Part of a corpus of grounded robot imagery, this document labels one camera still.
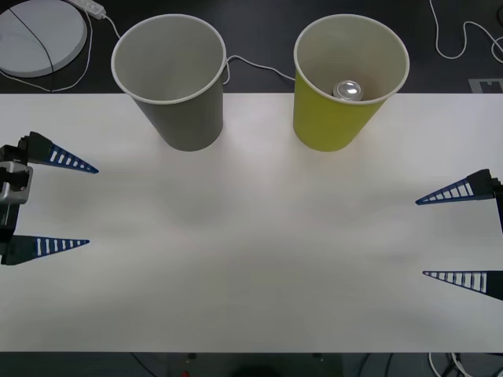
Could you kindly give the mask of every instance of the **white table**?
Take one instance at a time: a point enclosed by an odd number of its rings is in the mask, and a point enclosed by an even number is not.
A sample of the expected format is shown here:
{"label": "white table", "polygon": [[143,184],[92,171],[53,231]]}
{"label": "white table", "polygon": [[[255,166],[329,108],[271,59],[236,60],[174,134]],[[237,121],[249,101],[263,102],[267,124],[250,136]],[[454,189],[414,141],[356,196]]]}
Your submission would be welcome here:
{"label": "white table", "polygon": [[35,167],[17,234],[91,244],[0,268],[0,351],[501,352],[503,302],[421,274],[503,269],[496,203],[414,200],[503,178],[503,95],[396,95],[334,153],[292,103],[227,94],[179,152],[125,95],[0,96],[2,144],[100,169]]}

